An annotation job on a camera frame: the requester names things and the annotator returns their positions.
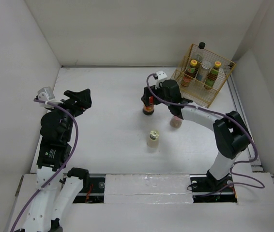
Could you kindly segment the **red-lid chili sauce jar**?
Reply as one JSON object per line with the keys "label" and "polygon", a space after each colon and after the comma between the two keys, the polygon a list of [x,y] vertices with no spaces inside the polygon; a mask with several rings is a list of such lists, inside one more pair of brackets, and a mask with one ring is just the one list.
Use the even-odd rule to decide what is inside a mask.
{"label": "red-lid chili sauce jar", "polygon": [[152,115],[154,113],[153,96],[146,97],[143,103],[143,113],[147,116]]}

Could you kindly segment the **pink-cap spice shaker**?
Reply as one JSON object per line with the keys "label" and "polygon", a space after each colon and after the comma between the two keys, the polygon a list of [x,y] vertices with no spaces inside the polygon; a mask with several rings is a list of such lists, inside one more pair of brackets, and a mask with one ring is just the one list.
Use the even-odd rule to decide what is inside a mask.
{"label": "pink-cap spice shaker", "polygon": [[170,125],[174,128],[179,128],[182,125],[183,120],[177,116],[173,116],[170,120]]}

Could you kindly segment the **yellow-cap red-label sauce bottle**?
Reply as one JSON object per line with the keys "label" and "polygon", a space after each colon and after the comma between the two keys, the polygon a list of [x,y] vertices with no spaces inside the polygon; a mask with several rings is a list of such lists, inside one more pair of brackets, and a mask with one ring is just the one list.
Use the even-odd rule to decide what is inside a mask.
{"label": "yellow-cap red-label sauce bottle", "polygon": [[190,82],[195,78],[195,70],[198,65],[198,62],[195,59],[192,59],[184,71],[183,78],[181,80],[181,85],[183,87],[189,86]]}

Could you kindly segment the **silver-cap salt shaker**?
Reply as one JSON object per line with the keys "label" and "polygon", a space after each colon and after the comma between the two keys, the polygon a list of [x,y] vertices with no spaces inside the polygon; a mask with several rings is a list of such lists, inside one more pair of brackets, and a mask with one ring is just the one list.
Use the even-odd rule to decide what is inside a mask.
{"label": "silver-cap salt shaker", "polygon": [[198,69],[198,73],[196,76],[196,79],[202,83],[204,83],[210,69],[212,67],[212,64],[209,61],[202,61],[199,69]]}

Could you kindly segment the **yellow-cap green-label sauce bottle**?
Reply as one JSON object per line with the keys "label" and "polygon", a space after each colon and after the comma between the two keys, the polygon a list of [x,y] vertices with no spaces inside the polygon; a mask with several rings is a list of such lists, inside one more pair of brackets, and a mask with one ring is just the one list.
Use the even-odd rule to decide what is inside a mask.
{"label": "yellow-cap green-label sauce bottle", "polygon": [[206,80],[204,83],[204,88],[209,90],[212,89],[219,74],[219,70],[221,68],[222,63],[220,61],[216,61],[213,67],[210,69],[209,73],[206,76]]}

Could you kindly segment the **dark soy sauce bottle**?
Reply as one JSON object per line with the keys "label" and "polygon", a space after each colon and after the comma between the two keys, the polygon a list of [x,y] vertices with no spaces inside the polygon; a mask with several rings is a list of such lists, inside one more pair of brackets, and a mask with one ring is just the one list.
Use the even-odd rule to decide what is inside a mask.
{"label": "dark soy sauce bottle", "polygon": [[193,59],[198,62],[198,64],[201,64],[204,58],[204,48],[205,48],[205,43],[200,42],[198,45],[198,48],[196,49]]}

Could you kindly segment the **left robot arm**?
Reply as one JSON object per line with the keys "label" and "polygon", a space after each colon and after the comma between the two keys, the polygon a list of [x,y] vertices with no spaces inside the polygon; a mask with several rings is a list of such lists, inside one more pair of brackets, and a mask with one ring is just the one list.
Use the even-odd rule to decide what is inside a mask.
{"label": "left robot arm", "polygon": [[40,89],[34,102],[48,110],[40,124],[39,154],[36,171],[36,191],[23,206],[17,216],[20,220],[27,213],[25,222],[18,229],[13,224],[11,231],[16,232],[61,232],[63,219],[76,196],[90,188],[90,175],[87,169],[72,168],[65,171],[76,145],[70,146],[72,130],[76,130],[76,117],[91,108],[91,91],[67,90],[66,100],[56,100],[50,87]]}

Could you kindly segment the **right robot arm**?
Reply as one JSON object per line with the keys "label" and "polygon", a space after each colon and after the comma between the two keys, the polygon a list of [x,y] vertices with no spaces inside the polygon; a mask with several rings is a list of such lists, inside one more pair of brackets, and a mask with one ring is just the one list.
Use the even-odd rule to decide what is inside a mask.
{"label": "right robot arm", "polygon": [[182,97],[175,80],[158,80],[155,85],[144,87],[141,101],[150,108],[163,103],[173,116],[195,122],[214,133],[218,154],[205,179],[211,190],[222,187],[238,155],[253,142],[238,112],[222,114],[199,107],[192,100]]}

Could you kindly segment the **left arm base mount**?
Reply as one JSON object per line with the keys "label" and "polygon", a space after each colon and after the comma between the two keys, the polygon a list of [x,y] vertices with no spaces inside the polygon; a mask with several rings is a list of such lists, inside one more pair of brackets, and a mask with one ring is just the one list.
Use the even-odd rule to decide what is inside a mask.
{"label": "left arm base mount", "polygon": [[75,197],[73,203],[103,203],[104,192],[106,186],[105,174],[89,174],[85,172],[69,172],[63,179],[60,180],[63,188],[68,177],[77,177],[85,184],[83,189]]}

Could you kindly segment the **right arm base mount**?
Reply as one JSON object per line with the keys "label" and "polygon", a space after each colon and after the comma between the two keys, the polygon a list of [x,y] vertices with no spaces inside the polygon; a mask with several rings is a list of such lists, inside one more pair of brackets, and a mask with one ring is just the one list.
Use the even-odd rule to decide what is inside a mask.
{"label": "right arm base mount", "polygon": [[234,186],[228,186],[232,182],[231,175],[214,186],[208,182],[206,174],[191,174],[188,191],[192,192],[193,203],[237,203]]}

